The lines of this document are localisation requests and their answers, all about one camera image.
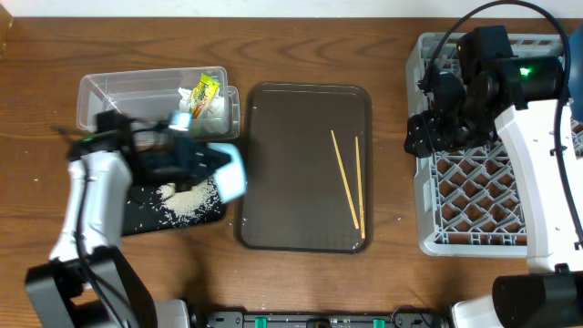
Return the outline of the yellow snack wrapper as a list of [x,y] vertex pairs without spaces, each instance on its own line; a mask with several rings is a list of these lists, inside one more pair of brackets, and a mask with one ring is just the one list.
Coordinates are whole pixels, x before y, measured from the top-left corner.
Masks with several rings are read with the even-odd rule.
[[189,112],[193,118],[198,118],[209,106],[220,89],[218,79],[202,74],[199,83],[189,96]]

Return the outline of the white tissue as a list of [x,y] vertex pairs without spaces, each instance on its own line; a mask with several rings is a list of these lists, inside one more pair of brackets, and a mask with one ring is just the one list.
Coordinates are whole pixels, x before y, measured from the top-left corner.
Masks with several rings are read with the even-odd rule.
[[[179,88],[179,111],[189,112],[189,96],[193,89],[189,88]],[[224,97],[221,97],[219,93],[210,102],[210,106],[198,117],[198,118],[219,118],[224,114]]]

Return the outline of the light blue rice bowl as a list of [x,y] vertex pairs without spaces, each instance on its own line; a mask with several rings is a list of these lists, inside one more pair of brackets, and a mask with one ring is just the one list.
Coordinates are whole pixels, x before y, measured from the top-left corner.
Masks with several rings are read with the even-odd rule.
[[247,190],[247,176],[238,148],[229,143],[209,143],[208,147],[230,155],[230,162],[213,174],[221,202],[229,203],[244,195]]

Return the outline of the blue plate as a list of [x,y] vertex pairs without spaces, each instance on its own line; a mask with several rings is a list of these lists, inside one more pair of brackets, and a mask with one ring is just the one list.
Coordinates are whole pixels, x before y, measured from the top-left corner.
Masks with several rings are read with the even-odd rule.
[[583,79],[583,66],[582,66],[582,30],[583,27],[579,26],[569,37],[569,48],[570,48],[570,73],[568,80],[568,91],[571,102],[571,112],[572,118],[578,122],[583,120],[583,95],[582,95],[582,79]]

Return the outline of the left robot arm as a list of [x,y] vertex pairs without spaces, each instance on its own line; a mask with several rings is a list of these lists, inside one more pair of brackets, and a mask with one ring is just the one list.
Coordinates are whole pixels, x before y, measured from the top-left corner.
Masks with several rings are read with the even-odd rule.
[[187,190],[215,180],[221,202],[246,191],[239,150],[228,143],[200,145],[184,136],[178,113],[151,131],[170,143],[138,149],[134,118],[116,110],[96,116],[96,131],[70,141],[70,193],[63,228],[46,264],[26,274],[26,292],[45,327],[192,327],[181,299],[158,302],[149,293],[120,244],[132,186],[167,183]]

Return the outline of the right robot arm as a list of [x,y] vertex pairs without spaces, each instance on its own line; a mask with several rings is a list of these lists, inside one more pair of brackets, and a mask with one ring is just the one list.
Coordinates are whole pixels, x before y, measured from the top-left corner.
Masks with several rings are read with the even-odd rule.
[[425,33],[405,70],[421,249],[528,266],[435,325],[581,325],[582,146],[571,130],[582,118],[581,32]]

